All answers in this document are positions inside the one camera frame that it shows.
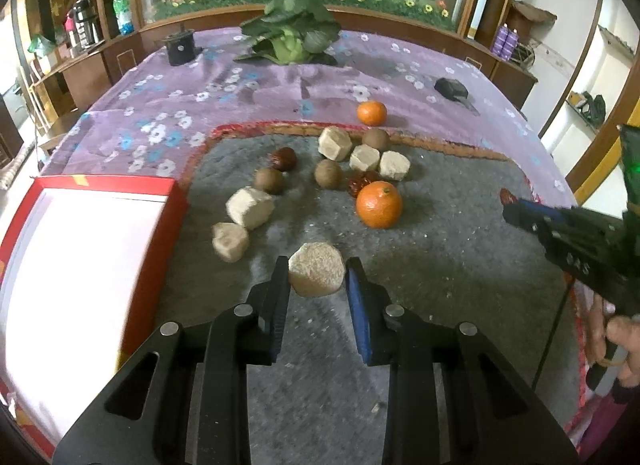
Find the person right hand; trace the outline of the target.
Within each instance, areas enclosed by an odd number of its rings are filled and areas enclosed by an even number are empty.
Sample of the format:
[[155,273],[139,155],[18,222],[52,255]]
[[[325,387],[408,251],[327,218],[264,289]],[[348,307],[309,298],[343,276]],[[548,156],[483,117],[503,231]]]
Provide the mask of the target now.
[[639,385],[639,317],[629,318],[613,315],[605,319],[605,301],[593,294],[593,302],[587,317],[586,355],[590,364],[605,359],[606,343],[624,348],[626,360],[618,367],[617,378],[620,386],[634,388]]

